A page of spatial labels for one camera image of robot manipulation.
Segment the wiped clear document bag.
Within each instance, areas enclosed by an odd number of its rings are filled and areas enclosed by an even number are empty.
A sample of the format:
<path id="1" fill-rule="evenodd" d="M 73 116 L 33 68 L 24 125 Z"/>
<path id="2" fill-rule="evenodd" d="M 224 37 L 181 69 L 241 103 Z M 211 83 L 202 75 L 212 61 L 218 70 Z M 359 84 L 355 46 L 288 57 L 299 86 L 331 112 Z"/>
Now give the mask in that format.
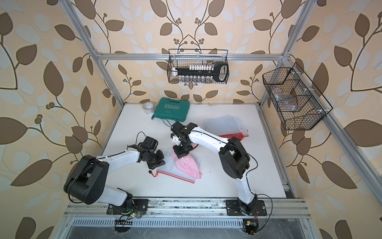
<path id="1" fill-rule="evenodd" d="M 243 140 L 249 136 L 241 118 L 231 115 L 225 115 L 218 118 L 209 118 L 204 120 L 204 129 L 219 137 L 236 137 Z"/>

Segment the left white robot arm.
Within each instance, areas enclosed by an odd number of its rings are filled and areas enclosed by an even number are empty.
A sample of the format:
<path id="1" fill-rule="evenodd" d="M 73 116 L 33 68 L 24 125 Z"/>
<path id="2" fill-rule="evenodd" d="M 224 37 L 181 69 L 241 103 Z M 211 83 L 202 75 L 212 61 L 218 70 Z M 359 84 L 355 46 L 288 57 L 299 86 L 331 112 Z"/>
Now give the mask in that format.
<path id="1" fill-rule="evenodd" d="M 93 157 L 86 155 L 72 168 L 64 191 L 87 205 L 95 202 L 122 206 L 131 196 L 122 189 L 106 185 L 107 176 L 127 165 L 146 162 L 150 170 L 165 164 L 161 150 L 132 145 L 123 152 Z"/>

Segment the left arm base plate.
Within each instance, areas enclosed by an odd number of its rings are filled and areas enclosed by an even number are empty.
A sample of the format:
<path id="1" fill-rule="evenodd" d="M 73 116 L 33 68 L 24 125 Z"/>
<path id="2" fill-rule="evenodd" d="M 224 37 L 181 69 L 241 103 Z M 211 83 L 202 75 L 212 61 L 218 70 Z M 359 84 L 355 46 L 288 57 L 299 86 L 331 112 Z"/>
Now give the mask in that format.
<path id="1" fill-rule="evenodd" d="M 148 210 L 148 199 L 133 198 L 125 202 L 122 206 L 109 205 L 106 211 L 107 215 L 130 215 L 136 214 L 142 216 Z"/>

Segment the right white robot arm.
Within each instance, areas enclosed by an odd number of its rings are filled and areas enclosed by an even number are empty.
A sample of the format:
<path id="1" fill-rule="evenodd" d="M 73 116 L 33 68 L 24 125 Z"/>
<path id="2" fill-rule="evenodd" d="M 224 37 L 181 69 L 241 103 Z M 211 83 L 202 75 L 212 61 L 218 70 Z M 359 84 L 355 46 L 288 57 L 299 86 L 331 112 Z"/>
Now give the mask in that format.
<path id="1" fill-rule="evenodd" d="M 216 136 L 194 123 L 183 125 L 175 122 L 171 125 L 171 138 L 175 155 L 181 159 L 189 155 L 196 146 L 203 146 L 219 155 L 224 172 L 236 180 L 238 204 L 245 215 L 251 215 L 257 203 L 257 195 L 250 189 L 247 173 L 252 156 L 244 149 L 241 141 Z"/>

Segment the pink wiping cloth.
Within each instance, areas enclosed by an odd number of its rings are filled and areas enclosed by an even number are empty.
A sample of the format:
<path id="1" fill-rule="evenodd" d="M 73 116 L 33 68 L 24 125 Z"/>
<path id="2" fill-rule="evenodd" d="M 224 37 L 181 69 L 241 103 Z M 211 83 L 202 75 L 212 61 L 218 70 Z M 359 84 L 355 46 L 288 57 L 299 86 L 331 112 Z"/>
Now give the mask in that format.
<path id="1" fill-rule="evenodd" d="M 199 164 L 191 154 L 178 158 L 173 150 L 171 156 L 174 159 L 175 167 L 194 179 L 201 179 L 203 174 L 199 170 Z"/>

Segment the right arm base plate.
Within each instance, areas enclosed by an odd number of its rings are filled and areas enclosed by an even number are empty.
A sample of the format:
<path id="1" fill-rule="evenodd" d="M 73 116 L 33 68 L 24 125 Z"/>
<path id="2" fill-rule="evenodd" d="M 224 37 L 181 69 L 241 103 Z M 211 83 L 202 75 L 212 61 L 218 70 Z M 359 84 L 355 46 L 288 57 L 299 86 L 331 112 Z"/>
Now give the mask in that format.
<path id="1" fill-rule="evenodd" d="M 226 200 L 228 216 L 267 216 L 267 209 L 263 200 L 254 199 L 250 204 L 245 204 L 239 199 Z"/>

